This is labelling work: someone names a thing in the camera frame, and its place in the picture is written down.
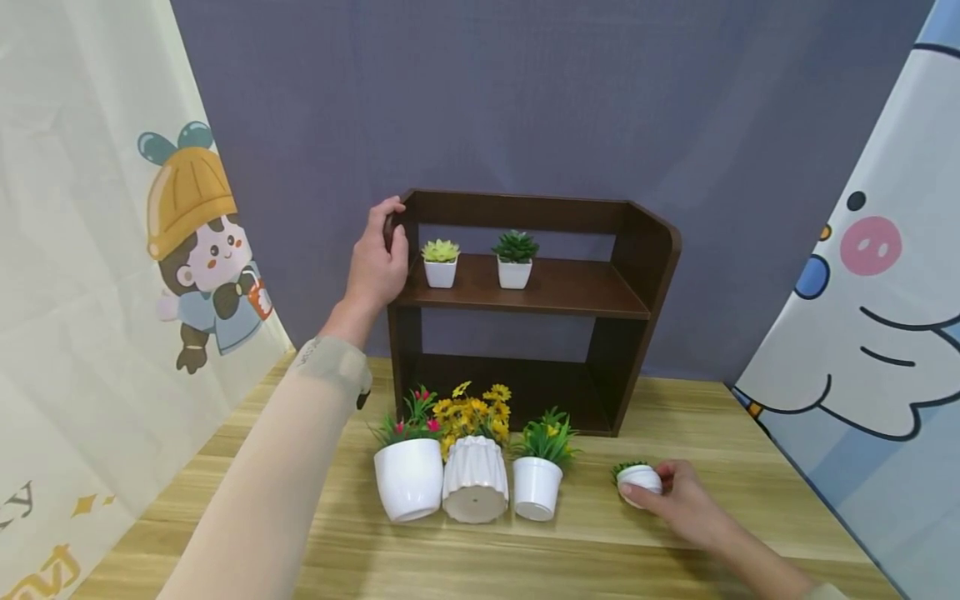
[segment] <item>white ribbed pot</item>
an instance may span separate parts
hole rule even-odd
[[[648,467],[647,465],[637,465],[635,467],[627,467],[621,470],[616,474],[616,486],[619,489],[620,484],[629,483],[631,485],[637,486],[639,488],[644,488],[653,493],[663,493],[663,482],[660,480],[660,476],[657,475],[657,472],[654,471],[653,467]],[[623,498],[623,500],[635,508],[639,508],[641,511],[646,510],[642,506],[631,502],[628,498]]]
[[[530,271],[534,268],[534,259],[526,264],[517,262],[503,262],[496,258],[496,274],[500,279],[500,287],[505,290],[522,290],[530,280]]]
[[[426,270],[426,284],[430,287],[449,289],[453,287],[453,280],[457,276],[457,263],[460,262],[460,256],[453,259],[453,262],[430,262],[423,261],[423,268]]]
[[[510,491],[500,446],[467,436],[450,448],[444,467],[444,510],[461,523],[488,523],[507,510]]]
[[[533,521],[548,521],[557,510],[564,472],[548,460],[524,456],[514,461],[514,512]]]
[[[387,517],[394,523],[412,521],[440,510],[444,460],[440,442],[408,440],[373,455],[376,488]]]

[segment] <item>pink pig nose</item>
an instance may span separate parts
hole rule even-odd
[[[879,275],[894,266],[901,252],[900,230],[886,217],[860,219],[840,240],[840,260],[854,275]]]

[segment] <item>yellow-green succulent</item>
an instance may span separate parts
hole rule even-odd
[[[427,242],[420,255],[427,262],[453,262],[460,255],[460,246],[450,240]]]

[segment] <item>gold star print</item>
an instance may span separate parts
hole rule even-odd
[[[90,511],[93,510],[93,501],[97,499],[97,494],[86,495],[77,498],[77,506],[73,509],[73,515],[70,518],[73,518],[77,515],[89,515]]]

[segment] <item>cartoon girl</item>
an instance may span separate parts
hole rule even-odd
[[[167,286],[157,315],[180,321],[177,369],[190,374],[206,364],[211,333],[227,354],[274,311],[212,145],[198,121],[180,130],[177,146],[153,132],[137,140],[140,155],[160,166],[147,201],[147,252]]]

